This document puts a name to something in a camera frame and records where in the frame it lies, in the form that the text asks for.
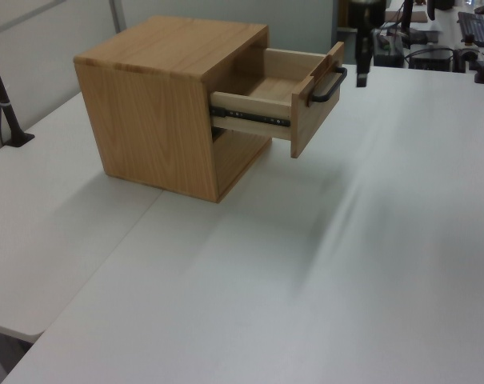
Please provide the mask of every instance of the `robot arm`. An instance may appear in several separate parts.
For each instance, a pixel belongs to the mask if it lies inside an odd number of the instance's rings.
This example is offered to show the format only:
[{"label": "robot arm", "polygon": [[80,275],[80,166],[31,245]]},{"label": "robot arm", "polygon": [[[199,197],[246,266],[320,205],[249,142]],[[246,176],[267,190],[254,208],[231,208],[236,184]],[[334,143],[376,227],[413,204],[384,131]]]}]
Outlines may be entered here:
[{"label": "robot arm", "polygon": [[348,24],[357,29],[355,42],[357,87],[366,86],[373,51],[371,32],[379,28],[385,18],[386,0],[350,0],[349,2]]}]

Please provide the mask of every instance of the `keyboard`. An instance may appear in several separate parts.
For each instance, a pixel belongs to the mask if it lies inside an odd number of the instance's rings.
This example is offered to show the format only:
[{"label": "keyboard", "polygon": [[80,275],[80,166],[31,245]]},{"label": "keyboard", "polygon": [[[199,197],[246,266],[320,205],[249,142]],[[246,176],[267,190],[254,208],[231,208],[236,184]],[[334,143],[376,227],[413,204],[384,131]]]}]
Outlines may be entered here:
[{"label": "keyboard", "polygon": [[462,41],[466,40],[468,34],[474,35],[474,44],[484,47],[484,21],[480,14],[469,14],[458,12],[458,22],[462,32]]}]

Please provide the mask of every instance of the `gray partition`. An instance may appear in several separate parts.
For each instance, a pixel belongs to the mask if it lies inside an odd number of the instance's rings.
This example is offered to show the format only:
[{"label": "gray partition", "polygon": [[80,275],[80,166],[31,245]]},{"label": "gray partition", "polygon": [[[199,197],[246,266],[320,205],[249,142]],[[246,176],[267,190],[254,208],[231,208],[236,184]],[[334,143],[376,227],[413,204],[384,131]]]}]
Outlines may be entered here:
[{"label": "gray partition", "polygon": [[338,2],[332,0],[114,0],[114,3],[127,26],[138,24],[152,14],[268,24],[271,46],[286,50],[326,53],[334,44],[337,26]]},{"label": "gray partition", "polygon": [[79,91],[73,56],[115,34],[107,0],[56,2],[30,0],[27,12],[12,8],[0,25],[0,73],[24,130]]}]

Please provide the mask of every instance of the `open drawer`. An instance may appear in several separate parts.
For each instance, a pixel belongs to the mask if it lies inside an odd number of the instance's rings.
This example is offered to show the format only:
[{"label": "open drawer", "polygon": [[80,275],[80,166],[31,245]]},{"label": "open drawer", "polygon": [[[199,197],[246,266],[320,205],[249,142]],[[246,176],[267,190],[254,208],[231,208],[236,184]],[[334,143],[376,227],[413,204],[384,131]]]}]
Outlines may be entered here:
[{"label": "open drawer", "polygon": [[327,55],[250,47],[210,93],[211,125],[291,141],[306,148],[339,100],[343,43]]}]

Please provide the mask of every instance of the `wooden box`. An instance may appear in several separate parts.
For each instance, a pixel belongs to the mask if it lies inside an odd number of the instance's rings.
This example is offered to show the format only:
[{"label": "wooden box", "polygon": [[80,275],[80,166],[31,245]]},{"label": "wooden box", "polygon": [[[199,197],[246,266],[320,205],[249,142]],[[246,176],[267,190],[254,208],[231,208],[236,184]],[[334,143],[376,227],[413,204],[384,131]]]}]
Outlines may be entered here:
[{"label": "wooden box", "polygon": [[76,56],[105,172],[218,202],[272,137],[299,156],[339,99],[310,96],[339,81],[342,44],[268,40],[264,25],[157,16]]}]

